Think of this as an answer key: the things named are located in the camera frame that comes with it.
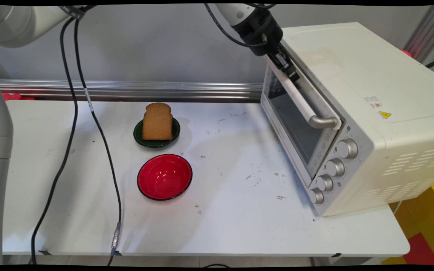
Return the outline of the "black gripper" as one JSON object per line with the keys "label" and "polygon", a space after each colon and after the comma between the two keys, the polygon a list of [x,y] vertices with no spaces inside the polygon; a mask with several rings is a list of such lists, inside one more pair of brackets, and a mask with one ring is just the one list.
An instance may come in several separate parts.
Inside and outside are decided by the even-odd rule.
{"label": "black gripper", "polygon": [[285,51],[279,51],[283,31],[270,10],[253,10],[251,14],[234,26],[242,41],[250,46],[256,56],[274,55],[274,63],[295,84],[300,75]]}

